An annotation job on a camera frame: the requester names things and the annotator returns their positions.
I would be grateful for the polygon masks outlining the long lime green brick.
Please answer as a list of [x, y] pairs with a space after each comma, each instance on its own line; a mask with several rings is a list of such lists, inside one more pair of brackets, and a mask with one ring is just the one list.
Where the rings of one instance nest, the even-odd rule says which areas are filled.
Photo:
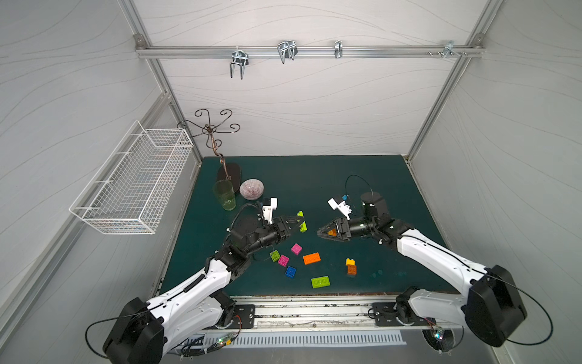
[[[303, 213], [303, 211], [299, 211], [299, 212], [297, 213], [297, 215], [298, 215], [299, 217], [305, 218], [305, 217], [304, 217], [304, 213]], [[306, 221], [303, 221], [303, 223], [302, 223], [302, 224], [300, 225], [300, 227], [299, 227], [299, 231], [300, 231], [301, 233], [305, 233], [305, 232], [307, 232], [307, 230], [308, 230], [308, 229], [307, 229], [307, 226], [306, 226]]]

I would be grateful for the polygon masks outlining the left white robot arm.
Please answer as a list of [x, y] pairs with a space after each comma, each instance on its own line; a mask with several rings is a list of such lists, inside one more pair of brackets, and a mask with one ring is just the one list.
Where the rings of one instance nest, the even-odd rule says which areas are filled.
[[231, 228], [197, 273], [164, 294], [147, 301], [135, 298], [124, 306], [102, 346], [105, 358], [112, 363], [159, 363], [195, 333], [229, 325], [235, 303], [224, 288], [247, 270], [255, 252], [290, 238], [304, 221], [283, 215], [246, 234]]

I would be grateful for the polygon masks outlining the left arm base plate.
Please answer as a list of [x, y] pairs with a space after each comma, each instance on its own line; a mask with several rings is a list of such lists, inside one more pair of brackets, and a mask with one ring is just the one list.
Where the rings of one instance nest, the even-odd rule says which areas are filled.
[[255, 327], [256, 306], [253, 304], [236, 304], [226, 311], [221, 327], [230, 330], [247, 330]]

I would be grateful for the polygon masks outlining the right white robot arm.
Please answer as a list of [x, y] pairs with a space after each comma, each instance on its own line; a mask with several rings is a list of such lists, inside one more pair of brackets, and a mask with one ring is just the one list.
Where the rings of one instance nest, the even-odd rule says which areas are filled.
[[328, 205], [341, 213], [318, 230], [320, 238], [347, 242], [373, 238], [441, 277], [455, 292], [444, 294], [410, 287], [389, 310], [404, 326], [417, 319], [460, 325], [491, 347], [501, 347], [527, 318], [527, 310], [509, 271], [472, 262], [433, 242], [411, 224], [389, 213], [385, 199], [371, 191], [361, 197], [362, 215], [354, 217], [346, 197]]

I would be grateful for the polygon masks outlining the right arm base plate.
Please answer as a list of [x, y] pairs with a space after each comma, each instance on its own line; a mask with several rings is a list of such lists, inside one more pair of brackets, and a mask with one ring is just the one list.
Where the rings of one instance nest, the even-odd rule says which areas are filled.
[[401, 303], [373, 303], [367, 315], [378, 327], [435, 325], [435, 321], [416, 315], [407, 304]]

